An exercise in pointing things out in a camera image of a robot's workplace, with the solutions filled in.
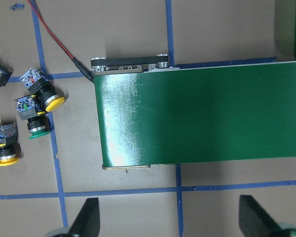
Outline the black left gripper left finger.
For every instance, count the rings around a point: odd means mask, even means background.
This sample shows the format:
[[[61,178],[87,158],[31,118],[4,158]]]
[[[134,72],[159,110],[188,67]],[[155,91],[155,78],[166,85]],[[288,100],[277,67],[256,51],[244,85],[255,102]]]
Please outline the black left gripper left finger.
[[[70,237],[97,237],[100,232],[100,208],[97,197],[88,198],[69,230]]]

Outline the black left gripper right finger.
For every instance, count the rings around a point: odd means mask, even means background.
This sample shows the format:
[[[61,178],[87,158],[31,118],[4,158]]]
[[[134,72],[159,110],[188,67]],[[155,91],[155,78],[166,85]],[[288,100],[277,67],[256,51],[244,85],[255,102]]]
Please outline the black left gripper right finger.
[[[251,195],[239,198],[238,224],[245,237],[270,237],[279,232],[279,225]]]

